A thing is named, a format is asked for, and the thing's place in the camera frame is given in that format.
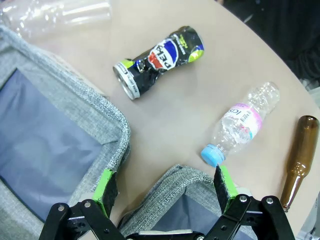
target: can lid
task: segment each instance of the can lid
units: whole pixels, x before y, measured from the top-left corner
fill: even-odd
[[[213,167],[220,165],[226,159],[222,151],[212,144],[208,144],[201,151],[201,157]]]
[[[118,62],[113,66],[113,71],[121,83],[125,93],[131,100],[140,97],[140,91],[133,74],[126,68],[122,62]]]

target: person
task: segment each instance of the person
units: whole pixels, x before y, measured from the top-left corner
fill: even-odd
[[[299,79],[320,81],[320,0],[217,0],[245,22]]]

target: black fabric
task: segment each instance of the black fabric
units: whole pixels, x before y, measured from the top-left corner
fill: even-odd
[[[319,0],[227,0],[225,7],[255,31],[300,79],[320,79]]]
[[[218,218],[217,215],[183,194],[156,223],[152,230],[168,232],[191,229],[207,234]],[[252,238],[238,231],[234,240],[252,240]]]
[[[67,203],[101,144],[18,70],[0,88],[0,178],[41,220]]]

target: lime green can accent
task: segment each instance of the lime green can accent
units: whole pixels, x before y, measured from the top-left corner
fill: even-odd
[[[238,195],[238,191],[236,189],[236,186],[234,182],[232,181],[232,178],[228,172],[228,169],[226,166],[219,166],[221,169],[222,174],[222,180],[224,181],[225,187],[227,189],[227,192],[229,193],[230,198],[228,199],[228,202],[225,206],[224,212],[228,210],[231,202],[235,199],[235,197]]]
[[[109,216],[107,215],[107,212],[105,210],[105,206],[103,204],[103,195],[104,195],[106,186],[107,186],[107,184],[113,174],[114,174],[114,172],[109,169],[104,170],[103,174],[101,175],[100,181],[99,181],[98,185],[96,186],[93,197],[92,197],[92,200],[94,200],[101,207],[102,212],[107,217],[109,217]]]
[[[127,59],[122,60],[121,63],[126,67],[126,69],[130,68],[135,62],[134,61],[129,61]]]
[[[194,62],[195,60],[200,58],[204,54],[204,52],[205,52],[204,50],[195,50],[190,54],[188,62],[189,63]]]

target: crushed soda can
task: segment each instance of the crushed soda can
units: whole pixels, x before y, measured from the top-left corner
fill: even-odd
[[[160,75],[203,54],[204,45],[197,32],[183,26],[136,58],[118,62],[113,71],[125,93],[134,100],[149,90]]]

